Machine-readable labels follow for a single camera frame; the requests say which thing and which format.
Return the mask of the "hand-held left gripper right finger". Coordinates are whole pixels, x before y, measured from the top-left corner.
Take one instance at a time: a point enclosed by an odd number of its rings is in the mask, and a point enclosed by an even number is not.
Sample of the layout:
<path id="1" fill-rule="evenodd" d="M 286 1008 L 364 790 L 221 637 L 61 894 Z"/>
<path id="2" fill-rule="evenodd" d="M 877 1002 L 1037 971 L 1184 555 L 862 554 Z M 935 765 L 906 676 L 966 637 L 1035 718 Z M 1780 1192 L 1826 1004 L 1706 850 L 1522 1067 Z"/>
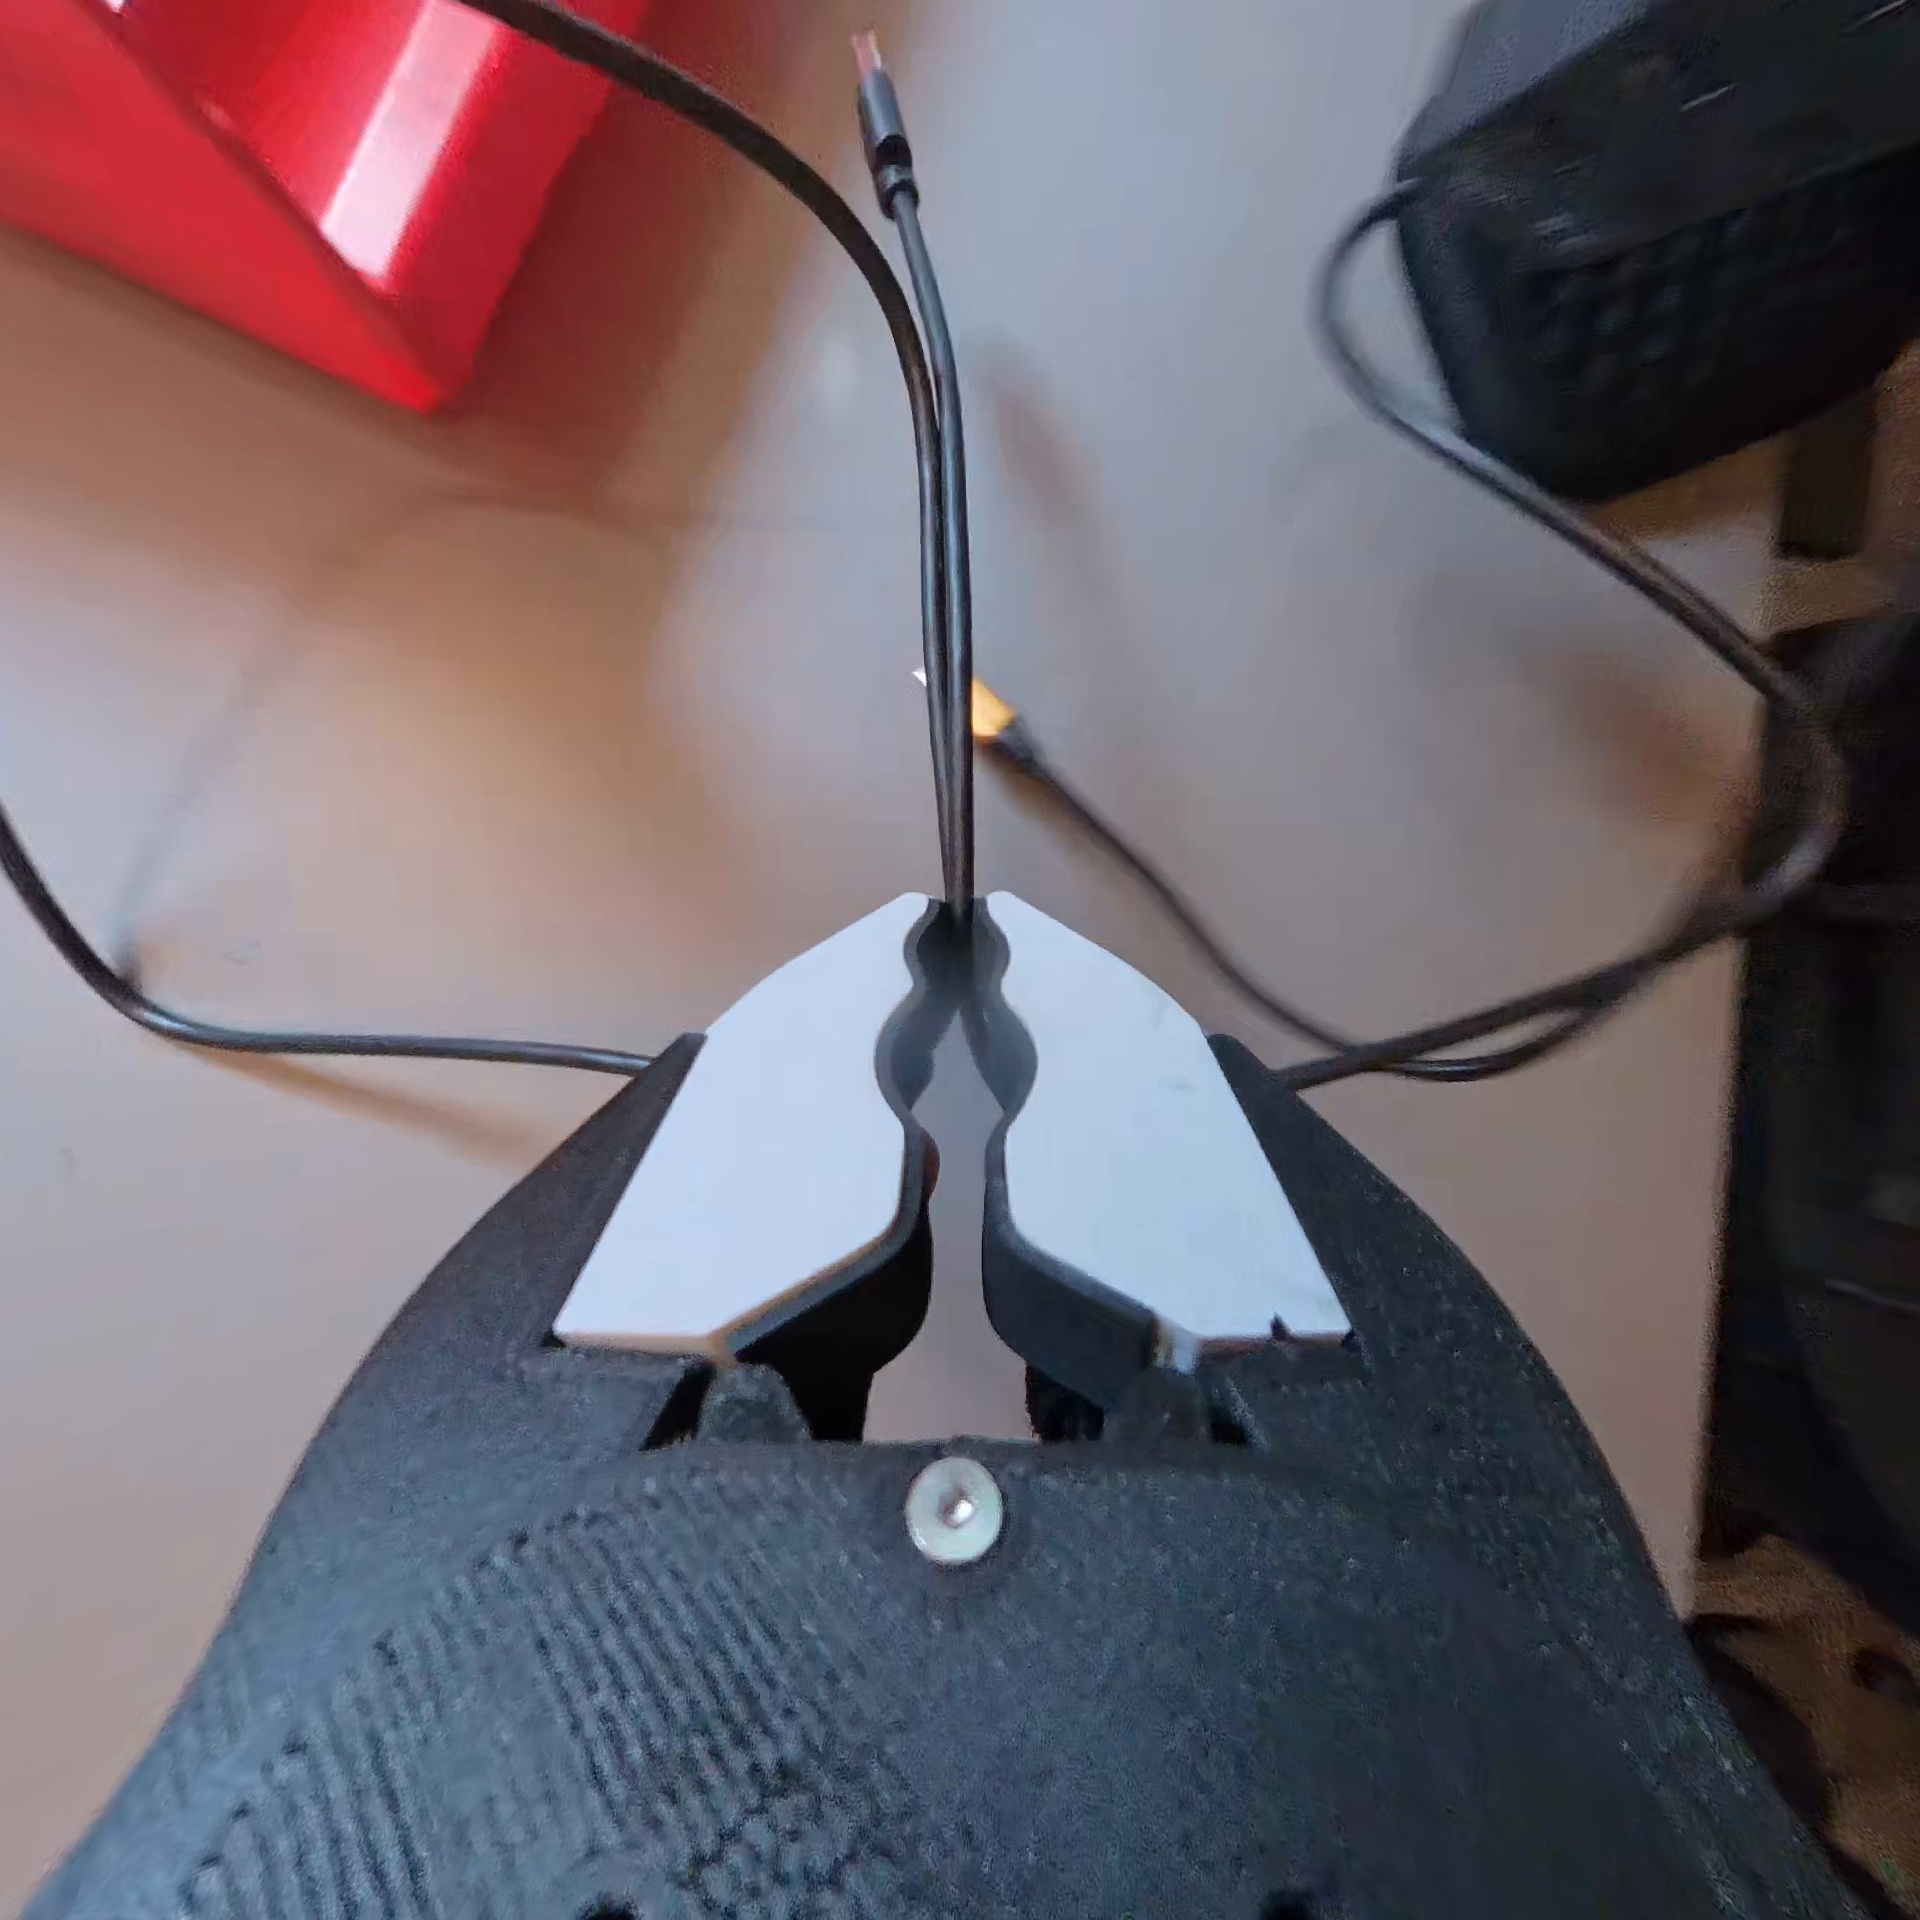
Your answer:
<path id="1" fill-rule="evenodd" d="M 1354 1325 L 1208 1036 L 1015 894 L 974 917 L 972 1054 L 999 1105 L 982 1302 L 1035 1374 L 1196 1374 Z"/>

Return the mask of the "black textured rounded object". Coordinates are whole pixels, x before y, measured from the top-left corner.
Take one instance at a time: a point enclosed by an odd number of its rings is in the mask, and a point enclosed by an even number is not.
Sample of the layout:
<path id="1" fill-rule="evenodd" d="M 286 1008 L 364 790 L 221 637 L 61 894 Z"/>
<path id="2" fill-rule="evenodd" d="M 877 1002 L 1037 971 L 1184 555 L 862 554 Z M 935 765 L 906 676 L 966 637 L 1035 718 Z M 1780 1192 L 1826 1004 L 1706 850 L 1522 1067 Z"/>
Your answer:
<path id="1" fill-rule="evenodd" d="M 1574 502 L 1661 485 L 1916 342 L 1917 4 L 1471 4 L 1397 180 L 1464 440 Z"/>

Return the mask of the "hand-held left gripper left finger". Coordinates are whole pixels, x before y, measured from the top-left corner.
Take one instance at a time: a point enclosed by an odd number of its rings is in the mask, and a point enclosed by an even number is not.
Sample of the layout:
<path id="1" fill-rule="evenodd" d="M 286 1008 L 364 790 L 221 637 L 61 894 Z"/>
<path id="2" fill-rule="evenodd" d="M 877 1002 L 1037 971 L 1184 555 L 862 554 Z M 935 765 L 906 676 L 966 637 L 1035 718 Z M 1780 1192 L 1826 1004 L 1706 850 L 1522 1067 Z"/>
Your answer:
<path id="1" fill-rule="evenodd" d="M 551 1325 L 558 1344 L 733 1361 L 909 1226 L 924 1138 L 892 1057 L 933 914 L 899 897 L 703 1034 Z"/>

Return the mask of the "red plastic bin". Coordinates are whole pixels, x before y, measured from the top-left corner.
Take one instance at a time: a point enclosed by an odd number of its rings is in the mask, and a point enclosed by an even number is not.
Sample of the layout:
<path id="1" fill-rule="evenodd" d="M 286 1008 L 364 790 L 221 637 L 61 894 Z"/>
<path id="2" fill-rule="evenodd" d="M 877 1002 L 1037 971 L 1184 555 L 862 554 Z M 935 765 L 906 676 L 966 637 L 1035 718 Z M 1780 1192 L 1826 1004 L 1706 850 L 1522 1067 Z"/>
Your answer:
<path id="1" fill-rule="evenodd" d="M 429 417 L 608 94 L 467 4 L 5 2 L 2 218 Z"/>

